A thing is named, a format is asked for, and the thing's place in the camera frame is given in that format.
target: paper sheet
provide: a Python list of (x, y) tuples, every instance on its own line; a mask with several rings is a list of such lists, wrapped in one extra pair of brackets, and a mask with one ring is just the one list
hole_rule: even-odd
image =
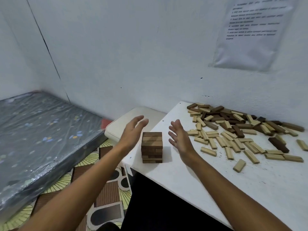
[(269, 70), (298, 0), (230, 0), (214, 67)]

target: plastic-wrapped mattress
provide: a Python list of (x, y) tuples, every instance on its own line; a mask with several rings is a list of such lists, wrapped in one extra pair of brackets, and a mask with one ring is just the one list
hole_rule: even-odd
[(106, 140), (101, 121), (42, 92), (0, 101), (0, 224)]

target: right hand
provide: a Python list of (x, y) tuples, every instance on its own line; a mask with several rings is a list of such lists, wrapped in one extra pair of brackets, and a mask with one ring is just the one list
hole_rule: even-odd
[(173, 138), (173, 140), (169, 139), (169, 142), (178, 149), (182, 161), (188, 167), (192, 167), (192, 165), (200, 160), (201, 157), (192, 146), (190, 138), (187, 132), (183, 129), (179, 119), (175, 122), (172, 121), (169, 129), (175, 133), (174, 134), (171, 131), (168, 132), (168, 134)]

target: left hand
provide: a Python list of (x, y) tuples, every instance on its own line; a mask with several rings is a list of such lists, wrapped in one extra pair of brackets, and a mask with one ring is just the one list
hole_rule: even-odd
[(118, 145), (124, 148), (125, 155), (135, 147), (140, 139), (142, 129), (149, 123), (148, 119), (141, 121), (143, 118), (143, 115), (134, 117), (129, 123), (127, 123), (123, 131)]

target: patterned rug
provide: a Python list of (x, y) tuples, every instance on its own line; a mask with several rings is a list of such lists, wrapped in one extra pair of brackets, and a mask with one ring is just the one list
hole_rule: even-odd
[[(63, 175), (53, 186), (39, 195), (36, 200), (25, 206), (23, 210), (4, 225), (1, 225), (0, 231), (18, 230), (20, 226), (40, 210), (49, 200), (60, 193), (71, 182), (75, 181), (111, 149), (111, 141), (107, 139), (71, 171)], [(121, 227), (131, 195), (126, 169), (117, 166), (76, 231), (97, 230), (102, 224), (108, 221), (114, 222)]]

